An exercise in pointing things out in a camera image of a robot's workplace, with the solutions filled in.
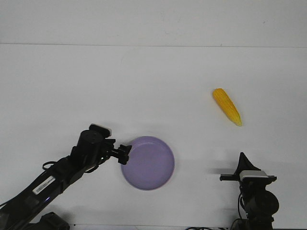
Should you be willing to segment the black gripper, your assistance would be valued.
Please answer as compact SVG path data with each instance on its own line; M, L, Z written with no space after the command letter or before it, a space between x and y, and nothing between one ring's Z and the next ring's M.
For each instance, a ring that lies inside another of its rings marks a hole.
M115 149L115 139L104 139L100 145L98 152L98 165L105 163L111 157L118 160L118 163L126 165L129 161L129 153L132 149L132 145L120 145L118 150Z
M265 187L276 181L276 176L268 175L266 179L247 179L243 182L240 181L239 174L242 171L260 171L259 168L255 167L249 159L246 157L244 152L239 155L237 169L234 174L221 174L220 181L237 181L240 184L240 189L243 192L255 192L257 190L265 190Z

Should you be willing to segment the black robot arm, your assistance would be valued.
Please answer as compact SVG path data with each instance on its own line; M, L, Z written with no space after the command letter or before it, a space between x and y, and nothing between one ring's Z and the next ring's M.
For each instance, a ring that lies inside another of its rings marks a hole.
M273 215L279 210L279 201L266 186L275 182L277 177L268 175L255 167L241 152L238 165L233 174L221 174L220 181L239 183L237 210L239 218L230 227L232 230L272 230Z
M115 149L115 142L115 139L110 139L109 132L102 134L94 129L82 131L70 155L53 162L0 209L0 228L23 229L84 173L93 172L110 157L117 158L120 164L127 164L132 146L120 145Z

